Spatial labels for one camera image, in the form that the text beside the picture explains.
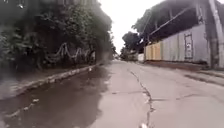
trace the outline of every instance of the road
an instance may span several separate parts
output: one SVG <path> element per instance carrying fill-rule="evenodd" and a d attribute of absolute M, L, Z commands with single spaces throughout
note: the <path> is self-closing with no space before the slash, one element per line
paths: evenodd
<path fill-rule="evenodd" d="M 223 128 L 224 88 L 113 61 L 0 101 L 0 128 Z"/>

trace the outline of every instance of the utility pole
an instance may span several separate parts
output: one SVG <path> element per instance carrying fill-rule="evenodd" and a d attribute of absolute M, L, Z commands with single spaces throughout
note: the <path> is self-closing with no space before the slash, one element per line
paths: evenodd
<path fill-rule="evenodd" d="M 224 33 L 218 10 L 215 4 L 215 0 L 209 0 L 212 15 L 215 20 L 217 38 L 218 38 L 218 49 L 219 49 L 219 68 L 224 68 Z"/>

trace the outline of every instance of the sky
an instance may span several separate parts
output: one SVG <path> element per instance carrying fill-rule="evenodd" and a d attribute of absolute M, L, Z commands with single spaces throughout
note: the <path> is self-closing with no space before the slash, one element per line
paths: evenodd
<path fill-rule="evenodd" d="M 122 36 L 128 31 L 133 31 L 131 26 L 141 18 L 146 9 L 159 4 L 164 0 L 98 0 L 107 15 L 113 20 L 113 43 L 120 53 L 124 46 Z"/>

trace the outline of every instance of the fence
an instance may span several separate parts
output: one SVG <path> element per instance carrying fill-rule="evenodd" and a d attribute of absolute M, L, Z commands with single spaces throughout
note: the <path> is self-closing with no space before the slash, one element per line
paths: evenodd
<path fill-rule="evenodd" d="M 205 26 L 198 25 L 146 46 L 145 59 L 210 63 L 209 49 Z"/>

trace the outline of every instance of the tree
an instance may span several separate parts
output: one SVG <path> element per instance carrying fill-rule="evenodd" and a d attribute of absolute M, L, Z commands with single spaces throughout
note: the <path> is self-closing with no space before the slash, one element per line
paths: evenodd
<path fill-rule="evenodd" d="M 137 20 L 137 22 L 132 26 L 133 29 L 136 29 L 138 33 L 143 33 L 149 18 L 151 17 L 151 10 L 147 9 L 144 15 Z"/>
<path fill-rule="evenodd" d="M 138 33 L 128 32 L 126 33 L 122 39 L 125 42 L 125 47 L 128 50 L 137 50 L 138 45 L 141 41 L 141 38 L 139 37 Z"/>
<path fill-rule="evenodd" d="M 96 56 L 101 56 L 113 48 L 109 34 L 112 22 L 102 12 L 99 17 L 82 5 L 41 1 L 27 4 L 24 9 L 22 17 L 12 24 L 13 29 L 3 33 L 0 46 L 4 54 L 0 62 L 11 63 L 16 70 L 88 63 L 86 55 L 96 52 Z"/>

